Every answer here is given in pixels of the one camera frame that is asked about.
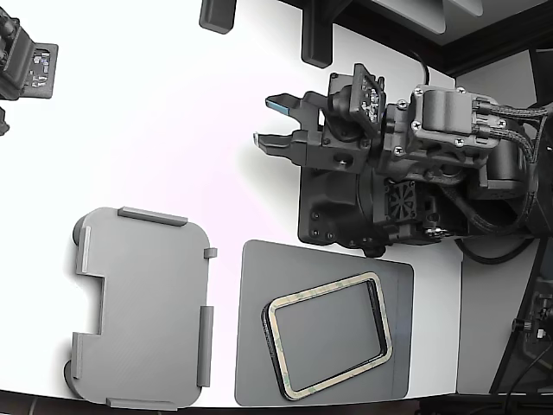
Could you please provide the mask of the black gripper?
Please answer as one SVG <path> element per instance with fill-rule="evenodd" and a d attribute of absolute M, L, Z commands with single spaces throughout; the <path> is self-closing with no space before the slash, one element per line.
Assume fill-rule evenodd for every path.
<path fill-rule="evenodd" d="M 386 95 L 379 90 L 341 90 L 329 96 L 308 92 L 301 98 L 281 93 L 267 97 L 265 104 L 301 126 L 285 136 L 254 132 L 254 144 L 268 156 L 358 174 L 381 155 Z"/>

